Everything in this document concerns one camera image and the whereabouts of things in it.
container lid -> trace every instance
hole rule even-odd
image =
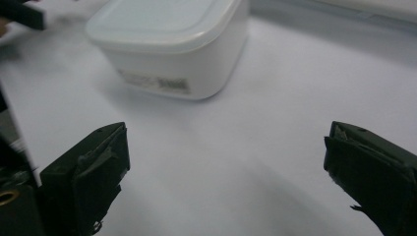
[[[241,0],[111,0],[87,23],[101,47],[181,53],[216,39]]]

black object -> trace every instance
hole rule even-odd
[[[43,13],[24,5],[28,0],[0,0],[0,17],[34,30],[45,30]]]
[[[126,131],[124,123],[95,130],[40,173],[40,187],[27,159],[2,149],[0,235],[96,233],[130,169]]]
[[[385,236],[417,235],[417,156],[367,131],[333,122],[325,170]]]

white table surface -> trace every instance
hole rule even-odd
[[[125,121],[132,169],[98,235],[381,235],[323,170],[331,121],[417,153],[417,27],[301,0],[252,2],[226,87],[202,101],[123,84],[84,25],[105,1],[43,0],[0,78],[34,166]]]

label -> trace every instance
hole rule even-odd
[[[150,76],[139,73],[119,71],[125,81],[142,89],[190,94],[190,87],[186,78],[167,78]]]

white plastic container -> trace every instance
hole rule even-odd
[[[249,0],[111,0],[87,34],[127,83],[202,99],[230,77],[248,16]]]

